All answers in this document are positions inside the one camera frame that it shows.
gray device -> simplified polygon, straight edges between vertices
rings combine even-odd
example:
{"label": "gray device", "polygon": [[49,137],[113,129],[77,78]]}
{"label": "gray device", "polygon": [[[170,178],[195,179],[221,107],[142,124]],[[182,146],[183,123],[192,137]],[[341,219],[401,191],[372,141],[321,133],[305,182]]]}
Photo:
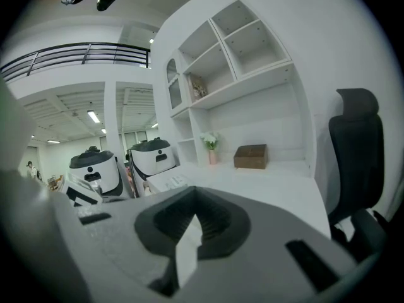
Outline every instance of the gray device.
{"label": "gray device", "polygon": [[[73,208],[65,194],[47,194],[16,172],[0,178],[10,190],[0,198],[0,219],[11,245],[35,277],[66,301],[335,298],[343,293],[335,288],[345,275],[365,273],[374,261],[355,274],[357,263],[346,250],[291,213],[212,189],[184,187]],[[195,214],[203,231],[198,266],[179,288],[175,245]]]}

black robot lid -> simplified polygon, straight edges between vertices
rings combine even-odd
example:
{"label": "black robot lid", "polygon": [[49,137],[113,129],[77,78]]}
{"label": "black robot lid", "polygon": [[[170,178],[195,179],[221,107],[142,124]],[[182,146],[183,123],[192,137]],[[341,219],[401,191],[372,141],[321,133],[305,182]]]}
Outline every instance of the black robot lid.
{"label": "black robot lid", "polygon": [[74,156],[70,160],[69,167],[71,169],[80,169],[82,167],[87,167],[106,162],[113,156],[114,154],[109,150],[104,150],[101,151],[100,153],[96,153],[94,151],[87,151],[85,153],[82,153],[81,155]]}
{"label": "black robot lid", "polygon": [[136,150],[137,152],[152,152],[153,150],[159,150],[169,146],[170,143],[167,140],[156,138],[148,141],[147,143],[133,145],[129,150]]}

white ceiling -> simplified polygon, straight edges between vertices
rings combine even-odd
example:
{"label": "white ceiling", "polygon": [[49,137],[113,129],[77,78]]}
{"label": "white ceiling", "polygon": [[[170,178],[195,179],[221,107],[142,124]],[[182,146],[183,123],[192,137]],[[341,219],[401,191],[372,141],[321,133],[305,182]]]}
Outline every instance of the white ceiling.
{"label": "white ceiling", "polygon": [[150,39],[154,39],[156,31],[140,27],[124,26],[119,42],[137,47],[150,48]]}
{"label": "white ceiling", "polygon": [[106,11],[97,11],[97,0],[65,6],[61,0],[33,0],[25,9],[9,38],[51,25],[130,25],[157,31],[163,22],[189,0],[116,0]]}
{"label": "white ceiling", "polygon": [[[155,123],[153,90],[150,86],[120,83],[117,88],[117,124],[120,132],[148,129]],[[31,146],[47,140],[60,142],[105,136],[104,83],[61,86],[20,100],[37,122]],[[100,123],[87,114],[94,110]]]}

chair armrest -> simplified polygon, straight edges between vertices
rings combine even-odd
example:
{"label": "chair armrest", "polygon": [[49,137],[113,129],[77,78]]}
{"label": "chair armrest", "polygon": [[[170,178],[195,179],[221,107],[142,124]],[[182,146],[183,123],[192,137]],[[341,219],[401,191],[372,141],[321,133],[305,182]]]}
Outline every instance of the chair armrest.
{"label": "chair armrest", "polygon": [[355,242],[360,244],[363,251],[368,254],[380,251],[387,240],[387,233],[372,215],[365,209],[361,209],[351,217],[355,228]]}

office chair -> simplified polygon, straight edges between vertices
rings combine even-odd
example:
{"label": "office chair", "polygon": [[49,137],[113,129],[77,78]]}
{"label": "office chair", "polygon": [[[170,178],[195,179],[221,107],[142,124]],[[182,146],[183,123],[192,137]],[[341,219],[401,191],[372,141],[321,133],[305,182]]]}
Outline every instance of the office chair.
{"label": "office chair", "polygon": [[337,90],[343,99],[343,114],[330,119],[331,140],[340,170],[340,200],[329,214],[334,224],[351,217],[355,233],[350,248],[357,259],[377,251],[384,244],[387,223],[365,210],[380,199],[384,184],[383,125],[379,104],[372,92],[363,88]]}

